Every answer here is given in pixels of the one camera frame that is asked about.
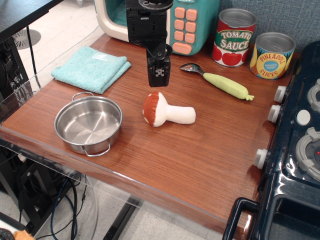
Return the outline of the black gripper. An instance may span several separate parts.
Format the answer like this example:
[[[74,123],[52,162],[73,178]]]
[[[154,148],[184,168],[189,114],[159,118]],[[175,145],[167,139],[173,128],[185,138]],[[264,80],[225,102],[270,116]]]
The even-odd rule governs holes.
[[[147,75],[150,87],[166,87],[171,74],[172,48],[167,45],[167,10],[172,0],[126,0],[125,11],[128,40],[145,47]],[[162,61],[160,85],[156,76],[156,61]]]

